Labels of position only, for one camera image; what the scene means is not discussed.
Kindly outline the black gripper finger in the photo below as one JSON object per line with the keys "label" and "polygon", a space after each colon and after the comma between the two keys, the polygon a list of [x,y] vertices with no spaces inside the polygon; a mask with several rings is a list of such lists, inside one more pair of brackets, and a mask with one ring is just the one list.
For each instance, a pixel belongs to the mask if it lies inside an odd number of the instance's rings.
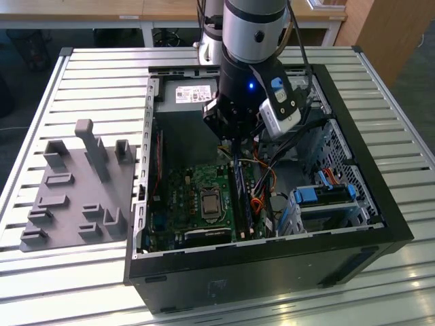
{"label": "black gripper finger", "polygon": [[245,150],[252,150],[254,137],[264,130],[264,121],[258,115],[247,116],[239,123],[238,158],[246,158]]}
{"label": "black gripper finger", "polygon": [[203,106],[203,121],[221,141],[230,142],[230,153],[237,154],[238,115],[234,104],[215,98]]}

